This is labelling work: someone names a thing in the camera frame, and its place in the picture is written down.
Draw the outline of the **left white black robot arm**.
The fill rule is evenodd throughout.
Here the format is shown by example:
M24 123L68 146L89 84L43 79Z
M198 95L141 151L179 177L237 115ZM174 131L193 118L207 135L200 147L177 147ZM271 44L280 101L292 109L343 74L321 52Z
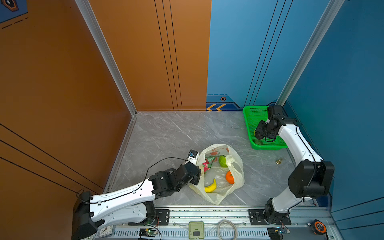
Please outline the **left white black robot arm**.
M73 207L73 240L82 240L99 229L120 223L149 224L156 217L153 201L179 192L185 185L198 185L201 169L193 163L159 171L141 183L103 195L78 193Z

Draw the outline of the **orange fruit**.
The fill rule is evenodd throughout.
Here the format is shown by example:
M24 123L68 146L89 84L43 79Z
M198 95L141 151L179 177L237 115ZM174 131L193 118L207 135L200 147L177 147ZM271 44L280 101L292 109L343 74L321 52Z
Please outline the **orange fruit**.
M233 177L233 175L232 175L232 173L231 173L230 171L228 171L228 172L226 173L225 178L226 178L226 181L227 181L229 184L233 185L233 184L235 183L235 179L234 179L234 177Z

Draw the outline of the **yellow translucent plastic bag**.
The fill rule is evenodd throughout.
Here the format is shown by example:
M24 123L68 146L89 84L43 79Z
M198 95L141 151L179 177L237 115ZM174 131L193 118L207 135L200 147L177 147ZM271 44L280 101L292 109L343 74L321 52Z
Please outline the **yellow translucent plastic bag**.
M228 168L219 165L219 156L226 156ZM212 167L205 173L202 165L206 159L212 163ZM197 186L189 183L189 187L202 199L214 205L219 205L226 196L240 189L245 184L243 160L239 154L227 144L215 144L204 149L198 158L197 167L202 171ZM233 185L226 181L226 173L230 171L235 179ZM217 181L217 189L212 193L206 193L205 187L210 186L213 180Z

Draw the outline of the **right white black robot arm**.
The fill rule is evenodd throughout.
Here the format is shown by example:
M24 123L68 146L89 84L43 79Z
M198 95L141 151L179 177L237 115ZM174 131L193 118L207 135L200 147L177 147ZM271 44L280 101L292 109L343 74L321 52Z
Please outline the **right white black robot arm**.
M264 219L268 224L280 223L306 198L315 199L329 193L335 166L316 153L301 133L297 120L285 116L282 106L268 107L268 120L259 122L255 137L258 140L282 138L296 163L288 187L265 205Z

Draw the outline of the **small dark green fruit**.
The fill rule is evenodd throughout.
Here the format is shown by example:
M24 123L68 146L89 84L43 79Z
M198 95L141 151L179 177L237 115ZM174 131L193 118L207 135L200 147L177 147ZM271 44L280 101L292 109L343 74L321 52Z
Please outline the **small dark green fruit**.
M260 140L254 140L254 143L257 145L263 145L264 143Z

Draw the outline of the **yellow banana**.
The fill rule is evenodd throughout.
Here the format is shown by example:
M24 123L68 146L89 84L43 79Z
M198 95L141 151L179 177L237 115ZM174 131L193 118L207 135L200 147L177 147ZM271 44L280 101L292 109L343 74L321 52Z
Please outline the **yellow banana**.
M213 183L208 186L208 187L205 187L205 192L206 193L212 193L214 192L215 190L217 189L217 181L216 179L213 180Z

